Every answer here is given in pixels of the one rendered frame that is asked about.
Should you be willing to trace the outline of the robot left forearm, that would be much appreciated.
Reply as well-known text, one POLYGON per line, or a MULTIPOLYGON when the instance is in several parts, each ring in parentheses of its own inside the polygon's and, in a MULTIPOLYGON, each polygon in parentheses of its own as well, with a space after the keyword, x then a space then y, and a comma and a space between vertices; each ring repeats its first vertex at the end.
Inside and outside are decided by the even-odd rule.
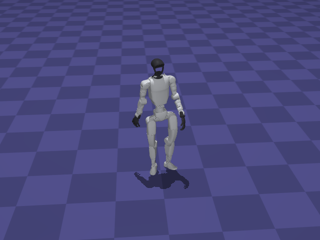
MULTIPOLYGON (((179 94, 178 94, 178 96, 179 96, 179 94)), ((179 96, 179 99, 177 99, 174 103, 175 103, 176 108, 178 110, 178 114, 180 115, 180 112, 182 111, 183 115, 185 115, 185 112, 183 111, 183 106, 181 104, 180 96, 179 96)))

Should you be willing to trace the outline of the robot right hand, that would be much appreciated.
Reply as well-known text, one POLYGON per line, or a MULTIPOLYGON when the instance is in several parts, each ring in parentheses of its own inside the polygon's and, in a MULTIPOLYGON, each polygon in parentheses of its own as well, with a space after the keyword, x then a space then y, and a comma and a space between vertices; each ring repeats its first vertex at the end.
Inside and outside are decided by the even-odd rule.
POLYGON ((141 115, 138 116, 138 118, 136 116, 134 116, 132 123, 136 126, 136 127, 140 127, 139 125, 139 119, 140 119, 141 115), (138 126, 137 126, 138 125, 138 126))

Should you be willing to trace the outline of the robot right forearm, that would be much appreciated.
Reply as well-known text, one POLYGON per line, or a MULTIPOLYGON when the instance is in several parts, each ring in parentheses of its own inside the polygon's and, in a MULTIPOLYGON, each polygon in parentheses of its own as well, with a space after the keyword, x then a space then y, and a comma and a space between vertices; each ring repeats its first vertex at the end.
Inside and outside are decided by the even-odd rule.
POLYGON ((138 118, 139 115, 141 115, 143 113, 143 108, 144 108, 144 105, 142 105, 142 100, 139 99, 138 104, 137 104, 137 110, 136 110, 136 113, 135 113, 135 116, 137 118, 138 118))

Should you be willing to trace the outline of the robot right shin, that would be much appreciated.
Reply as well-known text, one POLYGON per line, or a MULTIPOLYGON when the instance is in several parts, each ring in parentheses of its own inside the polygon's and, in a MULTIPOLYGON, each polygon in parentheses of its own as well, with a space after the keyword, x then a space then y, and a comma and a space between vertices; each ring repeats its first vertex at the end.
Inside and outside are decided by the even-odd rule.
POLYGON ((157 148, 149 146, 149 156, 151 158, 152 167, 153 165, 154 167, 156 166, 156 155, 157 155, 157 148))

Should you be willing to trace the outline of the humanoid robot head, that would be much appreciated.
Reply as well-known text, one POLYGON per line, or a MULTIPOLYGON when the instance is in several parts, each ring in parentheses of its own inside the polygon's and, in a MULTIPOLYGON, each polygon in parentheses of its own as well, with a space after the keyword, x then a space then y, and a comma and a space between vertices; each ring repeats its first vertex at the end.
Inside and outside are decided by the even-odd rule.
POLYGON ((154 75, 152 76, 155 79, 161 79, 163 76, 161 76, 161 74, 164 71, 164 62, 159 59, 159 58, 155 58, 151 61, 151 66, 153 67, 154 70, 154 75), (162 71, 156 71, 156 68, 161 68, 162 67, 162 71), (157 77, 154 77, 157 76, 157 77))

